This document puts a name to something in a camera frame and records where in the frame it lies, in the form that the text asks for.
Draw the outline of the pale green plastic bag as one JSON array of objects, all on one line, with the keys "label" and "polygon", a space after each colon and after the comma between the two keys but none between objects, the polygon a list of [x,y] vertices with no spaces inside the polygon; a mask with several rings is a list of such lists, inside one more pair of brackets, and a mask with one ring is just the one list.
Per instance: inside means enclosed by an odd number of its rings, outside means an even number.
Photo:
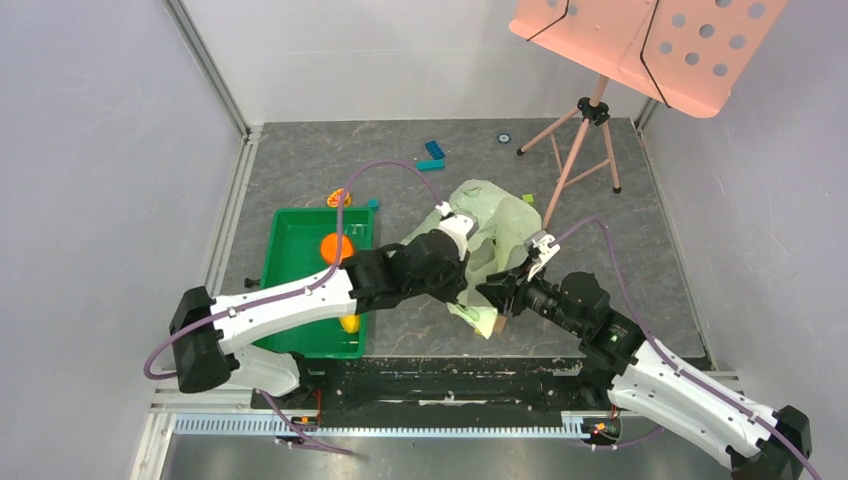
[{"label": "pale green plastic bag", "polygon": [[468,240],[465,288],[452,288],[445,303],[451,314],[488,339],[497,330],[499,313],[476,286],[525,261],[524,241],[542,229],[542,219],[522,198],[485,180],[463,182],[447,202],[454,213],[474,218],[477,230]]}]

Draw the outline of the yellow fake fruit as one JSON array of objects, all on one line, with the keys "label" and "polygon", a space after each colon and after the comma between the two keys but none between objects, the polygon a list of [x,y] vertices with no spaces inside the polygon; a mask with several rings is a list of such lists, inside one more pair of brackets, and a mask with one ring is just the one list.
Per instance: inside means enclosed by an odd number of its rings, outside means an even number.
[{"label": "yellow fake fruit", "polygon": [[361,317],[359,315],[348,315],[339,318],[342,329],[348,334],[356,334],[361,329]]}]

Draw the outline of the orange fake fruit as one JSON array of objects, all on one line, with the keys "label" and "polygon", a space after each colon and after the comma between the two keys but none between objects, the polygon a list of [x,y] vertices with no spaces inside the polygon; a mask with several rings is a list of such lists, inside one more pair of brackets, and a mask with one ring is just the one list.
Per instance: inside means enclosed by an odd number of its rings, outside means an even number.
[{"label": "orange fake fruit", "polygon": [[355,253],[355,247],[347,235],[330,233],[321,240],[319,253],[326,264],[333,265],[351,257]]}]

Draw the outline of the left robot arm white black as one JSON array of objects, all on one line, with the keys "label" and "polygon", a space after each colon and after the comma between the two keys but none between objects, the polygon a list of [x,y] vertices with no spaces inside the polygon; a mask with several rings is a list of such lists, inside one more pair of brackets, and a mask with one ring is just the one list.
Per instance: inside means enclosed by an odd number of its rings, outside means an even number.
[{"label": "left robot arm white black", "polygon": [[169,328],[179,391],[202,393],[231,382],[290,407],[306,405],[314,381],[299,355],[273,353],[256,341],[325,319],[393,309],[422,295],[455,303],[467,287],[470,235],[439,226],[406,245],[360,250],[337,269],[242,296],[213,298],[203,286],[187,290]]}]

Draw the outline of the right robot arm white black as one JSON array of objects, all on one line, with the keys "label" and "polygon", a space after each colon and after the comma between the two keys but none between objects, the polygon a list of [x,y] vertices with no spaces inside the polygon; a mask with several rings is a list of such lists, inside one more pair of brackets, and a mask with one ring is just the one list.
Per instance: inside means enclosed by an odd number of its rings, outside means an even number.
[{"label": "right robot arm white black", "polygon": [[672,353],[609,304],[594,275],[561,283],[523,267],[490,275],[477,291],[502,313],[531,310],[579,338],[577,382],[591,408],[609,402],[699,447],[734,479],[798,479],[812,452],[810,423],[798,409],[775,410],[726,387]]}]

